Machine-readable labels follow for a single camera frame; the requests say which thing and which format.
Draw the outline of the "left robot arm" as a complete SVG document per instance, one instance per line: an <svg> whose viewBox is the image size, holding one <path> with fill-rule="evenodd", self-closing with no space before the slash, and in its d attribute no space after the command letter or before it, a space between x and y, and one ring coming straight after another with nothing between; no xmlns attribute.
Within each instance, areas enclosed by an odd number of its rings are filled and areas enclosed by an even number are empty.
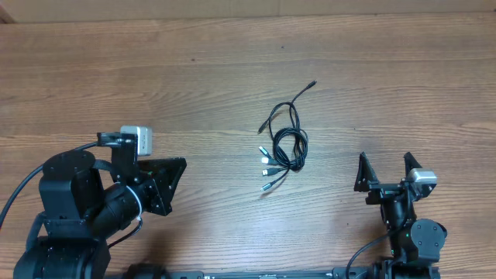
<svg viewBox="0 0 496 279"><path fill-rule="evenodd" d="M108 238L144 212L171 213L187 166L183 157L138 160L131 151L111 161L85 150L51 157L43 165L43 202L15 266L15 278L103 278L111 260Z"/></svg>

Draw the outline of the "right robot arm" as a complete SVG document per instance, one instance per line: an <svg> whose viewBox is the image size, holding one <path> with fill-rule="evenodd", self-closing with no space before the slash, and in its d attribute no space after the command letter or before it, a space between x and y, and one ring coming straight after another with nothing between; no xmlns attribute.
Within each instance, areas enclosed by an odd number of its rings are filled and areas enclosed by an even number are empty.
<svg viewBox="0 0 496 279"><path fill-rule="evenodd" d="M368 205L379 205L386 234L360 248L350 258L346 278L439 278L433 264L439 262L447 229L431 219L418 219L414 203L428 197L437 185L433 170L424 168L407 152L404 155L405 177L398 183L381 183L365 153L359 157L359 167L353 190L367 194ZM363 274L352 275L351 265L365 250L388 240L391 256L374 263Z"/></svg>

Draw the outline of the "black aluminium mounting rail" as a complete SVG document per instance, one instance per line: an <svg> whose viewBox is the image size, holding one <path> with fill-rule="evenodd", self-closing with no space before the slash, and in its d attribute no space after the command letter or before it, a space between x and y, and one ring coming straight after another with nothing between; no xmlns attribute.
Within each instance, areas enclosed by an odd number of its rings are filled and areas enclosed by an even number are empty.
<svg viewBox="0 0 496 279"><path fill-rule="evenodd" d="M204 273L202 271L167 271L164 267L139 263L131 265L121 274L106 275L108 279L346 279L345 267L331 270L292 270Z"/></svg>

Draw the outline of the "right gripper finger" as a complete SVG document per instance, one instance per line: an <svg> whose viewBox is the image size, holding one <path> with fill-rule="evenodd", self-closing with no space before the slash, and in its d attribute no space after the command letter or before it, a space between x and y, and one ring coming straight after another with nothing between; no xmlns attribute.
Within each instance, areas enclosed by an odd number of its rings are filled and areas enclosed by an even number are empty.
<svg viewBox="0 0 496 279"><path fill-rule="evenodd" d="M370 165L370 161L368 160L366 153L362 152L359 157L359 167L353 190L358 192L368 192L374 190L378 185L379 180L377 175Z"/></svg>
<svg viewBox="0 0 496 279"><path fill-rule="evenodd" d="M408 176L411 170L416 169L416 168L422 168L420 163L414 158L414 156L410 153L407 152L404 155L404 161L405 161L405 175Z"/></svg>

